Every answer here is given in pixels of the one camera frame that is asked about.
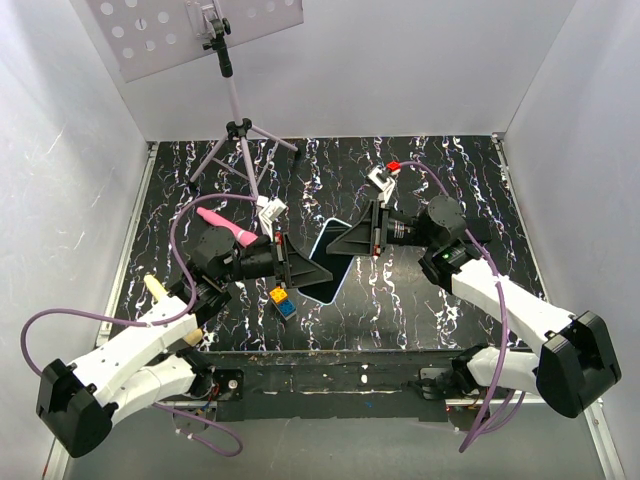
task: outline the blue block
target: blue block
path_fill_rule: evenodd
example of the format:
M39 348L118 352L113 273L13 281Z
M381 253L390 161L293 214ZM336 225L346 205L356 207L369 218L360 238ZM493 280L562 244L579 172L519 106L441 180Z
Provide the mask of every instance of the blue block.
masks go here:
M278 305L278 310L280 310L280 313L282 313L287 320L296 313L296 307L291 303L291 300L285 300Z

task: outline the red object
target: red object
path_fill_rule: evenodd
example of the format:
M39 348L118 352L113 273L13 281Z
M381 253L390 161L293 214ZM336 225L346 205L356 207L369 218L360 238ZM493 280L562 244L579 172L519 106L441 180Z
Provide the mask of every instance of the red object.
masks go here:
M390 163L387 163L387 168L388 168L391 172L397 172L398 170L400 170L400 163L399 163L399 162L390 162Z

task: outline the music stand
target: music stand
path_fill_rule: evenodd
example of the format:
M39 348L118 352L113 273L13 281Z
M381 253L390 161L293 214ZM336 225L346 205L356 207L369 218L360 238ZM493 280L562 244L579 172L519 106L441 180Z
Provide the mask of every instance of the music stand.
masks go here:
M301 151L259 128L240 114L240 101L233 79L228 49L303 23L302 0L87 0L93 15L120 66L125 82L216 53L225 78L233 121L191 176L193 183L206 166L215 161L249 182L258 198L258 185L268 166L256 180L247 133L251 130L295 152ZM246 175L215 158L226 141L240 141Z

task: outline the white perforated panel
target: white perforated panel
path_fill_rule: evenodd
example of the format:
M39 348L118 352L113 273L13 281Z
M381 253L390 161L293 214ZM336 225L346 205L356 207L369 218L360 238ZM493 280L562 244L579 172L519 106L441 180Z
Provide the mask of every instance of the white perforated panel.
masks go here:
M87 0L125 82L190 62L202 49L189 21L190 0ZM200 2L211 4L211 0ZM230 47L303 22L302 0L220 0Z

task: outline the tripod stand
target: tripod stand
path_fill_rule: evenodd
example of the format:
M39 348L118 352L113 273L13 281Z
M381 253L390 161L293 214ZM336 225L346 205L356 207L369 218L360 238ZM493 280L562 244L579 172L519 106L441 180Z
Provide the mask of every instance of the tripod stand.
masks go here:
M231 65L231 59L229 58L229 50L227 48L227 43L225 41L225 35L231 34L231 26L229 21L226 18L222 17L222 13L219 10L219 5L216 5L217 8L217 18L213 18L208 20L208 24L210 25L209 33L212 37L210 43L203 45L205 50L214 50L218 54L218 62L220 64L220 72L222 76L227 81L227 88L229 89L229 103L231 104L231 112L233 114L233 121L227 124L227 136L220 139L214 147L211 149L211 152L205 157L202 161L202 164L198 167L195 173L191 176L190 182L194 183L197 178L202 174L207 165L214 161L218 163L221 167L226 168L227 170L239 175L249 182L249 186L251 187L251 195L258 198L258 185L262 181L264 174L267 171L268 165L265 165L260 173L258 179L256 180L256 174L253 169L253 162L251 161L251 154L249 152L249 143L247 142L247 133L249 130L254 131L258 135L266 137L270 140L276 142L276 147L278 145L282 145L289 150L295 152L295 160L299 160L302 156L302 152L296 147L281 138L272 135L271 133L262 130L261 128L253 125L251 120L248 118L242 118L240 115L240 101L238 100L238 91L236 90L236 84L233 79L233 67ZM220 151L222 146L227 141L240 141L240 145L242 148L242 156L244 157L244 164L247 170L247 174L237 171L232 168L230 165L227 165L223 161L215 158L216 154Z

